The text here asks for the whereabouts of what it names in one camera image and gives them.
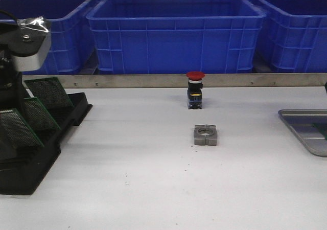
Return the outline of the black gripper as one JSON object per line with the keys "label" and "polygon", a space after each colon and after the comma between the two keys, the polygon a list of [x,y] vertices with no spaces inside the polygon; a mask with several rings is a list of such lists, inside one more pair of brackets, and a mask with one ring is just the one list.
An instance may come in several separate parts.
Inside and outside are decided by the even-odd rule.
{"label": "black gripper", "polygon": [[18,31],[18,26],[1,23],[1,110],[17,109],[26,114],[24,98],[28,95],[22,85],[22,74],[13,67],[9,42]]}

